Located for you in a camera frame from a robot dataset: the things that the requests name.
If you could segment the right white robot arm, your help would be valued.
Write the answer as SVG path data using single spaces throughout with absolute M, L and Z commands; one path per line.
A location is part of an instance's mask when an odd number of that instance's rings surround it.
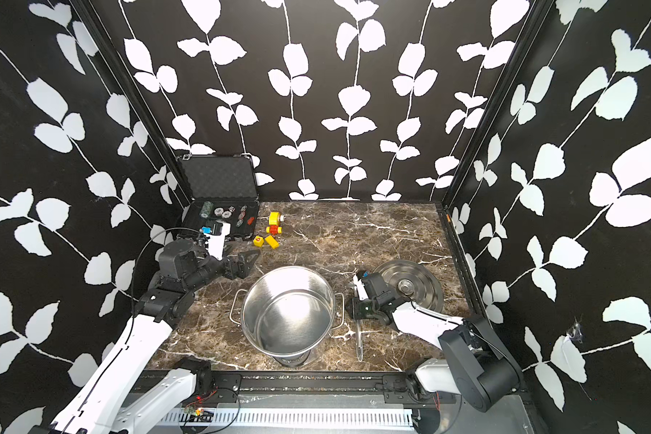
M 425 267 L 394 261 L 377 271 L 359 271 L 351 287 L 354 297 L 346 310 L 352 320 L 375 320 L 441 350 L 441 359 L 429 359 L 412 370 L 410 393 L 458 394 L 487 412 L 522 385 L 517 361 L 486 318 L 438 311 L 443 289 Z

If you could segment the stainless steel pot lid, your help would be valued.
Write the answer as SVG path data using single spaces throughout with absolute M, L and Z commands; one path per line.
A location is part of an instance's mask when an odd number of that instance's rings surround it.
M 378 266 L 383 280 L 401 296 L 432 311 L 441 313 L 444 290 L 439 280 L 423 265 L 409 260 L 390 260 Z

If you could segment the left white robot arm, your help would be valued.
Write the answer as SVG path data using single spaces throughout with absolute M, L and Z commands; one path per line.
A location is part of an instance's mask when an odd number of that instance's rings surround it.
M 54 418 L 46 433 L 148 433 L 177 404 L 212 390 L 209 363 L 190 358 L 171 370 L 130 406 L 124 401 L 151 357 L 195 302 L 217 280 L 247 278 L 259 251 L 224 253 L 216 236 L 180 238 L 159 255 L 159 271 L 131 309 L 118 341 L 92 378 Z

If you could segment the metal ladle spoon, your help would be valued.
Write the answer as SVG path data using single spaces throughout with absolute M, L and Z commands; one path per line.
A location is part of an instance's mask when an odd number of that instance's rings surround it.
M 362 321 L 356 320 L 354 322 L 356 326 L 356 357 L 358 362 L 363 362 L 363 330 L 362 330 Z

